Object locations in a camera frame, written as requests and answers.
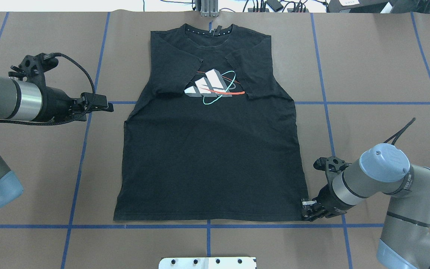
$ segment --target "shirt neckline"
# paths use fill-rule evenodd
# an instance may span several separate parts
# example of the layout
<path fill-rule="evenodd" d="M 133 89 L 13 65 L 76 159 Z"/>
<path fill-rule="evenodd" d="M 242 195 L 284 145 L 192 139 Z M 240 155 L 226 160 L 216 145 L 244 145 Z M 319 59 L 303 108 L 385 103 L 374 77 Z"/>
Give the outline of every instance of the shirt neckline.
<path fill-rule="evenodd" d="M 196 47 L 198 49 L 203 49 L 203 50 L 215 50 L 215 49 L 220 49 L 222 47 L 227 46 L 227 44 L 232 40 L 233 33 L 237 32 L 238 26 L 236 26 L 235 24 L 232 24 L 225 29 L 221 29 L 218 36 L 228 35 L 228 38 L 225 41 L 223 41 L 222 44 L 217 45 L 217 46 L 202 46 L 187 36 L 187 32 L 196 33 L 196 34 L 203 34 L 206 36 L 213 36 L 215 29 L 212 29 L 211 31 L 207 31 L 207 30 L 198 29 L 198 28 L 193 27 L 189 24 L 184 24 L 179 29 L 180 29 L 180 32 L 181 32 L 181 35 L 183 36 L 183 38 L 189 44 L 193 45 L 194 47 Z"/>

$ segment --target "sticker label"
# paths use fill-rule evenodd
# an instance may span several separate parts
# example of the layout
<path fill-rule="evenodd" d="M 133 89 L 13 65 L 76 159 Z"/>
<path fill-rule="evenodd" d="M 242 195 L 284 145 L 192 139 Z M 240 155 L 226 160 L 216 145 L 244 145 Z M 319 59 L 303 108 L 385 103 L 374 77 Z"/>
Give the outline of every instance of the sticker label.
<path fill-rule="evenodd" d="M 359 5 L 359 0 L 339 0 L 342 6 Z"/>

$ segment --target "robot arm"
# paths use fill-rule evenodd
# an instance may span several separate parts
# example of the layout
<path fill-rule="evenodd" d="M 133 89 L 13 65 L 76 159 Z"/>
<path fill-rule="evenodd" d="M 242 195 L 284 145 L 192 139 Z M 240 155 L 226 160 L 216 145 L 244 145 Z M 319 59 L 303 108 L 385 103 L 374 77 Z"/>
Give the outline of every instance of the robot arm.
<path fill-rule="evenodd" d="M 46 86 L 44 72 L 58 65 L 56 56 L 76 64 L 89 78 L 92 93 L 70 98 L 62 90 Z M 113 112 L 104 95 L 95 94 L 89 74 L 73 59 L 62 53 L 27 55 L 19 67 L 11 66 L 10 77 L 0 78 L 0 123 L 55 126 L 71 121 L 85 121 L 93 111 Z M 19 197 L 23 188 L 19 179 L 0 156 L 0 208 Z"/>
<path fill-rule="evenodd" d="M 394 145 L 381 143 L 353 164 L 320 158 L 328 184 L 312 201 L 303 200 L 305 220 L 333 217 L 376 192 L 391 196 L 377 258 L 391 269 L 430 269 L 430 168 L 410 164 Z"/>

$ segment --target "silver metal ring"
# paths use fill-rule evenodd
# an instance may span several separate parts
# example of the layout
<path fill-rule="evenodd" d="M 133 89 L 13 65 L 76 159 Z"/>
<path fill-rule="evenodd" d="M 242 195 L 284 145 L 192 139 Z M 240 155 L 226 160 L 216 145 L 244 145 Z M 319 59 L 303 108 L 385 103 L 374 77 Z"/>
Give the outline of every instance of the silver metal ring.
<path fill-rule="evenodd" d="M 16 80 L 21 89 L 21 105 L 12 120 L 32 121 L 37 117 L 41 106 L 43 105 L 43 97 L 39 88 L 29 82 Z"/>
<path fill-rule="evenodd" d="M 345 186 L 345 183 L 343 182 L 343 173 L 338 174 L 333 179 L 333 191 L 336 196 L 343 201 L 344 203 L 348 205 L 357 205 L 358 203 L 362 202 L 364 198 L 358 197 L 351 193 L 351 191 L 348 190 L 348 188 Z"/>

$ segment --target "red line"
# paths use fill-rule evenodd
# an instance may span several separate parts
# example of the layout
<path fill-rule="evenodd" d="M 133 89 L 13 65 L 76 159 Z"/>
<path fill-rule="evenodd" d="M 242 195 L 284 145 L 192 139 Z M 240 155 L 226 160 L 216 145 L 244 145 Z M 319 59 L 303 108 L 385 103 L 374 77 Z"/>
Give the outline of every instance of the red line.
<path fill-rule="evenodd" d="M 244 94 L 244 91 L 243 92 L 217 92 L 217 91 L 215 91 L 215 90 L 209 90 L 209 89 L 205 89 L 205 88 L 201 88 L 202 90 L 208 90 L 209 92 L 214 92 L 214 93 L 217 93 L 217 94 L 227 94 L 227 95 L 240 95 L 240 94 Z"/>

